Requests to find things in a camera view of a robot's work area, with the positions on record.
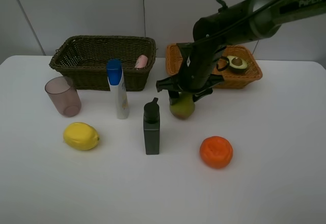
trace white bottle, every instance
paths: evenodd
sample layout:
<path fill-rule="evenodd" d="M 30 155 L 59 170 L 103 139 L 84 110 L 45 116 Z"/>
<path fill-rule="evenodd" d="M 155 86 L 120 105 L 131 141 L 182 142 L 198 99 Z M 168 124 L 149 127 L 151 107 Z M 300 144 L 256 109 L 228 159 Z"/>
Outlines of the white bottle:
<path fill-rule="evenodd" d="M 129 106 L 121 61 L 109 60 L 106 65 L 106 73 L 111 94 L 115 97 L 117 118 L 126 119 L 129 115 Z"/>

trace wicker basket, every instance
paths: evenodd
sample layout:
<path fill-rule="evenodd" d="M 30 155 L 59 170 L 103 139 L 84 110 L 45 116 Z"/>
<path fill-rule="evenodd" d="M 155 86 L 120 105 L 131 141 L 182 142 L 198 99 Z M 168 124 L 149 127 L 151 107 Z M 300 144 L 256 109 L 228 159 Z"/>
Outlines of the wicker basket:
<path fill-rule="evenodd" d="M 135 69 L 140 55 L 148 57 L 145 68 Z M 57 50 L 50 67 L 73 80 L 77 89 L 105 90 L 108 60 L 121 60 L 127 91 L 144 89 L 148 74 L 155 62 L 156 45 L 151 38 L 124 36 L 70 37 Z"/>
<path fill-rule="evenodd" d="M 214 88 L 224 88 L 224 89 L 241 89 L 244 88 L 249 83 L 259 80 L 262 78 L 263 74 L 256 63 L 254 57 L 248 49 L 243 46 L 228 46 L 223 56 L 233 55 L 241 57 L 248 62 L 248 70 L 243 74 L 234 74 L 229 69 L 222 72 L 217 71 L 215 68 L 213 74 L 221 74 L 224 78 L 224 83 L 216 85 Z M 169 75 L 174 75 L 178 73 L 180 65 L 182 63 L 182 56 L 180 50 L 176 44 L 171 44 L 167 47 L 166 53 L 166 69 Z M 219 60 L 219 67 L 224 67 L 226 65 L 225 60 Z"/>

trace orange fruit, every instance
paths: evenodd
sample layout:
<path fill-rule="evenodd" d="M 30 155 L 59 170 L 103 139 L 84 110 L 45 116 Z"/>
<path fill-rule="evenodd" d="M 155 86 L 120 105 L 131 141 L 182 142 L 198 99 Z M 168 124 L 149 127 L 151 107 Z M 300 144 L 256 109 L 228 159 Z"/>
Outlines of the orange fruit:
<path fill-rule="evenodd" d="M 233 148 L 229 141 L 220 136 L 206 138 L 199 150 L 202 160 L 212 168 L 226 167 L 233 156 Z"/>

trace orange wicker basket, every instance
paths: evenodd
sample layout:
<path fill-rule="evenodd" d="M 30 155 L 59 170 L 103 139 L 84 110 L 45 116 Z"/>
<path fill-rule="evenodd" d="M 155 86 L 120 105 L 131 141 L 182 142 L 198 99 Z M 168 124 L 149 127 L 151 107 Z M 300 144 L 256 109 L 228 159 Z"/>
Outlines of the orange wicker basket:
<path fill-rule="evenodd" d="M 227 46 L 223 56 L 237 56 L 241 57 L 248 63 L 248 69 L 243 74 L 234 74 L 229 69 L 224 71 L 217 71 L 215 68 L 213 74 L 221 74 L 224 78 L 224 83 L 216 85 L 214 88 L 224 88 L 224 89 L 241 89 L 244 88 L 249 83 L 259 80 L 263 77 L 263 74 L 254 59 L 253 55 L 248 49 L 243 46 Z M 180 69 L 182 63 L 182 56 L 180 50 L 176 44 L 170 44 L 167 47 L 166 53 L 166 69 L 169 75 L 175 75 Z M 219 60 L 219 67 L 224 67 L 226 65 L 225 60 Z"/>

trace white wall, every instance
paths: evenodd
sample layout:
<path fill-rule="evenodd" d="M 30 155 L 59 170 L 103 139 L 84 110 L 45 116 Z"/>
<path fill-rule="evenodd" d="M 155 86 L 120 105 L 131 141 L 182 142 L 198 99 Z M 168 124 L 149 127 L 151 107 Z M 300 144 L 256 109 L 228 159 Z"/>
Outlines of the white wall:
<path fill-rule="evenodd" d="M 224 0 L 233 5 L 241 0 Z M 193 26 L 201 17 L 218 12 L 215 0 L 145 0 L 146 35 L 155 39 L 158 57 L 170 43 L 192 42 Z M 245 44 L 251 51 L 257 42 Z"/>
<path fill-rule="evenodd" d="M 74 35 L 145 35 L 143 0 L 20 1 L 47 55 Z"/>
<path fill-rule="evenodd" d="M 12 55 L 42 55 L 17 0 L 0 0 L 0 64 Z"/>
<path fill-rule="evenodd" d="M 254 56 L 317 61 L 326 67 L 326 14 L 284 24 L 272 38 L 259 41 Z"/>

